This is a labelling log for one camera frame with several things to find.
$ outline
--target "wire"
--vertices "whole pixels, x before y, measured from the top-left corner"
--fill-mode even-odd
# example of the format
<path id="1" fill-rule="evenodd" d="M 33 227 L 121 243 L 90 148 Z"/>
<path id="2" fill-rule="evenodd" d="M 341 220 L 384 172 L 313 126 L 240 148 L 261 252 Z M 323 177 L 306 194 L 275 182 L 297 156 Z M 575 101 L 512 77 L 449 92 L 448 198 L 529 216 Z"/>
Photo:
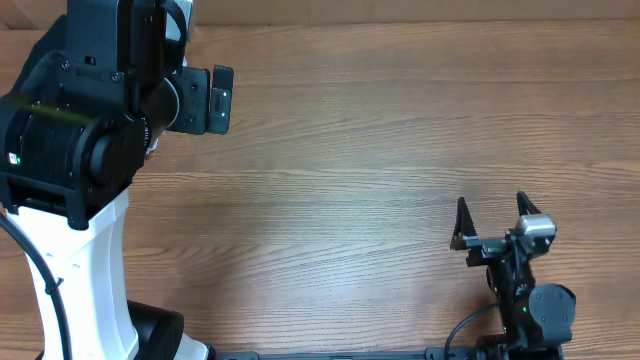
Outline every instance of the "wire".
<path id="1" fill-rule="evenodd" d="M 58 329 L 60 330 L 60 341 L 62 344 L 62 356 L 65 360 L 71 360 L 71 340 L 69 336 L 69 326 L 67 323 L 67 315 L 64 311 L 64 305 L 62 304 L 62 297 L 60 296 L 60 290 L 58 286 L 62 282 L 56 282 L 51 269 L 47 266 L 38 250 L 33 246 L 31 241 L 26 235 L 20 231 L 13 223 L 9 221 L 2 213 L 0 213 L 0 227 L 2 227 L 13 240 L 20 245 L 22 250 L 29 256 L 33 264 L 36 266 L 42 279 L 45 283 L 45 291 L 51 296 L 51 302 L 53 302 L 53 309 L 58 319 Z"/>
<path id="2" fill-rule="evenodd" d="M 447 341 L 444 343 L 444 360 L 449 360 L 449 349 L 451 348 L 451 342 L 453 341 L 453 338 L 456 336 L 458 331 L 460 331 L 460 329 L 462 329 L 465 325 L 472 322 L 473 320 L 479 318 L 482 315 L 487 314 L 493 308 L 497 307 L 498 304 L 499 303 L 496 302 L 491 305 L 487 305 L 483 307 L 482 309 L 467 316 L 466 319 L 462 320 L 458 325 L 456 325 L 455 328 L 453 328 L 453 330 L 451 331 L 451 334 L 449 334 L 449 337 L 447 338 Z"/>

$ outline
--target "robotic arm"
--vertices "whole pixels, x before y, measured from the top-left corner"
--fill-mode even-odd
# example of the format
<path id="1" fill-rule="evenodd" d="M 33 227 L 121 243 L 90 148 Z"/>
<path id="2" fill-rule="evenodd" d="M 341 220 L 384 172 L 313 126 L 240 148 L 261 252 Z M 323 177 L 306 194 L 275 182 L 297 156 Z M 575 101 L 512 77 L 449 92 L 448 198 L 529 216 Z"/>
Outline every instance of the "robotic arm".
<path id="1" fill-rule="evenodd" d="M 229 129 L 233 70 L 186 66 L 191 0 L 68 0 L 0 99 L 0 225 L 28 255 L 46 360 L 559 360 L 575 296 L 536 285 L 529 261 L 556 226 L 524 193 L 504 238 L 479 239 L 458 202 L 451 241 L 468 266 L 487 266 L 496 304 L 424 352 L 258 355 L 218 353 L 183 333 L 182 315 L 128 302 L 122 231 L 128 187 L 164 131 Z M 451 348 L 455 333 L 498 307 L 504 334 Z"/>

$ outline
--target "wooden table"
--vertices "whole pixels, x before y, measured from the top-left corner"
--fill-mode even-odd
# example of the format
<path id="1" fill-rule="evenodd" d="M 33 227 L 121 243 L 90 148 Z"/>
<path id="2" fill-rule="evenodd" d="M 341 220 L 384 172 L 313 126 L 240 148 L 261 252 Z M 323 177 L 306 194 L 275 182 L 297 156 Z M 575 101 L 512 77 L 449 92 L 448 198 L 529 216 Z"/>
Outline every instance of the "wooden table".
<path id="1" fill-rule="evenodd" d="M 2 93 L 40 35 L 0 32 Z M 131 299 L 222 351 L 440 346 L 493 300 L 448 250 L 456 198 L 494 236 L 524 190 L 559 227 L 537 279 L 578 297 L 568 357 L 639 357 L 640 22 L 199 28 L 187 57 L 235 68 L 232 127 L 163 137 L 137 175 Z M 0 358 L 33 358 L 5 234 L 0 284 Z"/>

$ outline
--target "cable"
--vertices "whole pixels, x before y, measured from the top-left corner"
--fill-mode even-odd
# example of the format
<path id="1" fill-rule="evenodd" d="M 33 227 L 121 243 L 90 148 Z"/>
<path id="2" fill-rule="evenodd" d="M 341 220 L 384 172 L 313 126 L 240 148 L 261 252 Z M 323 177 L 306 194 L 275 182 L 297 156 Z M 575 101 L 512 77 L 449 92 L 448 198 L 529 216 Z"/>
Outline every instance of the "cable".
<path id="1" fill-rule="evenodd" d="M 62 343 L 62 356 L 65 360 L 71 360 L 71 340 L 69 336 L 69 325 L 67 323 L 67 315 L 64 312 L 64 306 L 62 304 L 62 297 L 60 296 L 60 290 L 58 286 L 62 283 L 62 279 L 56 282 L 51 269 L 47 266 L 38 250 L 33 246 L 31 241 L 18 229 L 13 223 L 9 221 L 2 213 L 0 213 L 0 227 L 2 227 L 13 240 L 20 245 L 22 250 L 29 256 L 33 264 L 36 266 L 42 279 L 45 283 L 45 291 L 51 296 L 51 302 L 53 302 L 53 309 L 58 319 L 58 329 L 60 330 L 60 341 Z"/>
<path id="2" fill-rule="evenodd" d="M 460 329 L 462 329 L 465 325 L 472 322 L 473 320 L 479 318 L 482 315 L 487 314 L 493 308 L 497 307 L 498 304 L 499 303 L 496 302 L 491 305 L 487 305 L 483 307 L 482 309 L 467 316 L 466 319 L 462 320 L 458 325 L 456 325 L 455 328 L 453 328 L 453 330 L 451 331 L 451 334 L 449 334 L 449 337 L 447 338 L 447 341 L 444 343 L 444 360 L 449 360 L 449 348 L 451 348 L 451 342 L 453 341 L 453 338 L 456 336 L 458 331 L 460 331 Z"/>

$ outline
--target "wooden surface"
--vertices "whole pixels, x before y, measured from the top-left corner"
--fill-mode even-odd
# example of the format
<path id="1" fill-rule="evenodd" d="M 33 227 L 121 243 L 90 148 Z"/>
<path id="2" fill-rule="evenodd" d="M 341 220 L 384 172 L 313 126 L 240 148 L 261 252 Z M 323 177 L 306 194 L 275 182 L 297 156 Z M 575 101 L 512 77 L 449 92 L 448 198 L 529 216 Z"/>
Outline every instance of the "wooden surface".
<path id="1" fill-rule="evenodd" d="M 638 19 L 636 0 L 196 0 L 199 25 Z M 67 0 L 0 0 L 12 29 L 48 29 Z"/>
<path id="2" fill-rule="evenodd" d="M 0 33 L 0 90 L 41 33 Z M 191 64 L 233 66 L 227 136 L 170 134 L 131 187 L 129 297 L 219 350 L 420 350 L 492 301 L 448 250 L 528 192 L 560 229 L 540 282 L 578 296 L 570 359 L 640 351 L 640 22 L 200 28 Z M 0 358 L 42 330 L 0 241 Z M 497 315 L 458 343 L 500 331 Z"/>

